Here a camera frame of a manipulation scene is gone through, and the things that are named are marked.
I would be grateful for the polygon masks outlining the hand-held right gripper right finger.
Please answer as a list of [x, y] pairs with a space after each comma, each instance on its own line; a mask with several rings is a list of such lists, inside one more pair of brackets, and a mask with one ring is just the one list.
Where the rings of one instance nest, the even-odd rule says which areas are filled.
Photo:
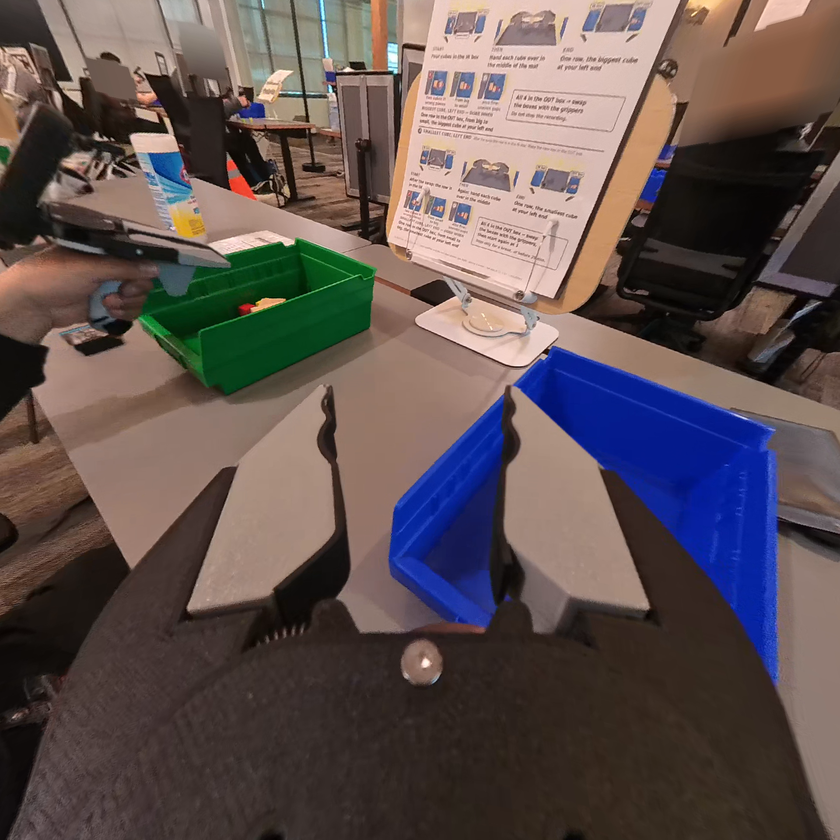
[[645, 618], [650, 603], [595, 458], [515, 385], [501, 433], [495, 604], [525, 606], [534, 632], [565, 632], [580, 613]]

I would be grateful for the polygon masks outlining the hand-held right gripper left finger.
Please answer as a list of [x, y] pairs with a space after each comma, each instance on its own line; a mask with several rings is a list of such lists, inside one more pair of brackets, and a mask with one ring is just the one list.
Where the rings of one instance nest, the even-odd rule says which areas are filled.
[[272, 606], [307, 621], [350, 576], [333, 389], [318, 385], [237, 463], [191, 617]]

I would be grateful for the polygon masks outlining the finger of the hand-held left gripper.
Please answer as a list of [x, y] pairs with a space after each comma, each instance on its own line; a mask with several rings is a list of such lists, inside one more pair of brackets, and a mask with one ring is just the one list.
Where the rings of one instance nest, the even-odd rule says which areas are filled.
[[54, 235], [165, 235], [165, 229], [74, 203], [42, 203], [40, 212]]
[[141, 224], [122, 224], [122, 236], [142, 259], [196, 268], [229, 268], [228, 259], [198, 238]]

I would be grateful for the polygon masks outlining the green plastic bin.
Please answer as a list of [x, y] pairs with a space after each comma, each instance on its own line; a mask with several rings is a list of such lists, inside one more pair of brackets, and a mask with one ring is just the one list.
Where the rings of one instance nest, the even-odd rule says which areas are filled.
[[[198, 269], [183, 297], [157, 288], [142, 329], [205, 387], [230, 395], [371, 326], [376, 270], [297, 238]], [[239, 317], [237, 307], [285, 298]]]

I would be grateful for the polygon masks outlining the blue plastic bin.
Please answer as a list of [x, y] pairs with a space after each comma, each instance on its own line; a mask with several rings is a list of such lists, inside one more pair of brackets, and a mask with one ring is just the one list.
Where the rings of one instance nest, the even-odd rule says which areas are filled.
[[[707, 573], [773, 682], [779, 678], [772, 431], [752, 419], [560, 348], [515, 382], [616, 472]], [[501, 466], [502, 396], [396, 503], [392, 578], [450, 622], [486, 627]]]

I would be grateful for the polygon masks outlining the person's left hand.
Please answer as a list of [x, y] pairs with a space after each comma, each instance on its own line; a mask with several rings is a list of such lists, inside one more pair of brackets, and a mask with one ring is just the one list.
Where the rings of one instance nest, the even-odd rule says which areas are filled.
[[1, 334], [30, 345], [53, 329], [88, 320], [89, 298], [103, 284], [117, 282], [103, 299], [112, 319], [133, 321], [158, 277], [157, 266], [106, 255], [86, 255], [51, 246], [1, 274]]

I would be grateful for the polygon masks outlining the white wipes canister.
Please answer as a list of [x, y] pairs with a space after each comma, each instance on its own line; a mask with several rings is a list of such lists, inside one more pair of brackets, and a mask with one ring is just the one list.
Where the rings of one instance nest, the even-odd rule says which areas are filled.
[[168, 133], [132, 133], [129, 137], [164, 228], [206, 243], [203, 216], [175, 137]]

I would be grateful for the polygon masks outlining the printed paper sheet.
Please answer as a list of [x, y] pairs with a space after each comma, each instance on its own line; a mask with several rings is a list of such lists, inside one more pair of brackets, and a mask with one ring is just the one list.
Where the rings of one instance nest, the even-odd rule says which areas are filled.
[[209, 243], [209, 246], [218, 252], [219, 255], [229, 257], [231, 255], [267, 246], [284, 245], [289, 247], [293, 246], [295, 243], [295, 238], [270, 232], [268, 230], [261, 230], [249, 234], [240, 234], [234, 237], [218, 239]]

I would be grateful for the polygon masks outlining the black case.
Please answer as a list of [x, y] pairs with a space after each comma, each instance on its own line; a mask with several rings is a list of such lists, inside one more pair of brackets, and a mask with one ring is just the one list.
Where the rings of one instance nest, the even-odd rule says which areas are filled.
[[111, 335], [87, 323], [64, 329], [59, 332], [59, 336], [68, 346], [84, 356], [114, 350], [124, 345], [122, 336]]

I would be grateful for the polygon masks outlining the wooden office table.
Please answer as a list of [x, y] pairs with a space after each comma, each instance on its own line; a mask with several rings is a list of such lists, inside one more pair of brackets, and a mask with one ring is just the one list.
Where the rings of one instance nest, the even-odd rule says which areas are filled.
[[276, 119], [237, 119], [227, 121], [232, 129], [247, 131], [252, 134], [267, 135], [280, 145], [280, 155], [283, 165], [282, 182], [288, 189], [288, 196], [284, 199], [284, 206], [290, 203], [309, 203], [316, 199], [315, 195], [302, 194], [298, 191], [295, 166], [291, 159], [290, 139], [305, 139], [308, 143], [309, 163], [301, 168], [309, 173], [322, 174], [324, 166], [317, 162], [314, 153], [312, 135], [317, 126], [310, 122], [292, 121], [282, 122]]

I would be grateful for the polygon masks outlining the black floor lamp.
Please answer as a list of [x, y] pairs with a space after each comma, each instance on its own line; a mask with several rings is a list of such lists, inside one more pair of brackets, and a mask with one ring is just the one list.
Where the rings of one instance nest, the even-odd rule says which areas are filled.
[[[310, 120], [310, 111], [308, 105], [308, 90], [306, 85], [306, 74], [303, 67], [302, 61], [302, 53], [301, 53], [301, 40], [300, 40], [300, 33], [299, 33], [299, 26], [298, 26], [298, 14], [297, 14], [297, 6], [294, 0], [289, 1], [290, 6], [290, 17], [291, 17], [291, 24], [293, 30], [293, 36], [295, 40], [295, 49], [297, 55], [297, 67], [298, 67], [298, 75], [300, 78], [300, 90], [301, 90], [301, 99], [304, 108], [304, 117], [306, 123], [311, 123]], [[314, 143], [313, 143], [313, 128], [306, 129], [307, 131], [307, 139], [308, 139], [308, 150], [309, 150], [309, 163], [305, 163], [302, 165], [302, 170], [316, 175], [324, 175], [326, 173], [326, 166], [323, 163], [320, 163], [316, 160], [316, 154], [314, 150]]]

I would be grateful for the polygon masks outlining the grey partition panel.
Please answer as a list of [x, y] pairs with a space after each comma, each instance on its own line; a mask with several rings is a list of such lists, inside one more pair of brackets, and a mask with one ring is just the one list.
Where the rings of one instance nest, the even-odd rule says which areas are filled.
[[337, 99], [345, 191], [386, 205], [400, 131], [402, 78], [389, 71], [340, 72]]

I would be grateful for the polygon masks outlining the wooden stand board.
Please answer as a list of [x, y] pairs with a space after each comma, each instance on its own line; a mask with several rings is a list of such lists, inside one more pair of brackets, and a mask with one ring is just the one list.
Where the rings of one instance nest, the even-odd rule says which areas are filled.
[[[436, 266], [428, 268], [406, 256], [402, 246], [391, 245], [391, 231], [396, 222], [397, 196], [404, 192], [405, 169], [410, 145], [411, 123], [417, 110], [417, 98], [422, 88], [422, 75], [413, 80], [406, 94], [403, 110], [403, 126], [395, 157], [395, 171], [392, 179], [392, 200], [387, 218], [386, 233], [389, 248], [405, 266], [414, 266], [411, 271], [423, 276], [420, 287], [430, 282], [444, 281], [448, 276], [446, 267], [439, 270]], [[616, 160], [613, 174], [608, 183], [600, 205], [595, 212], [589, 232], [576, 257], [570, 278], [558, 299], [538, 297], [532, 308], [540, 316], [554, 316], [575, 312], [581, 309], [595, 294], [602, 274], [617, 246], [632, 212], [637, 208], [639, 197], [647, 182], [651, 170], [658, 158], [675, 113], [675, 104], [669, 84], [658, 73], [650, 83], [639, 114]]]

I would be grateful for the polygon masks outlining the black mesh office chair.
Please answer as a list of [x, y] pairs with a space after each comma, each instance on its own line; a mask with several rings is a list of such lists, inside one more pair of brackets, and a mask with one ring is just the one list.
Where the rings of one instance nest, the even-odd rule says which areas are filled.
[[765, 249], [823, 160], [794, 129], [680, 145], [617, 270], [616, 295], [642, 309], [617, 323], [683, 353], [746, 296]]

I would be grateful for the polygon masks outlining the printed instruction sheet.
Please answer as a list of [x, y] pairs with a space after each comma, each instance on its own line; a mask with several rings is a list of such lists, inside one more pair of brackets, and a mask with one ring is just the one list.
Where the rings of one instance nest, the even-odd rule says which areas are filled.
[[685, 5], [435, 2], [389, 244], [558, 298]]

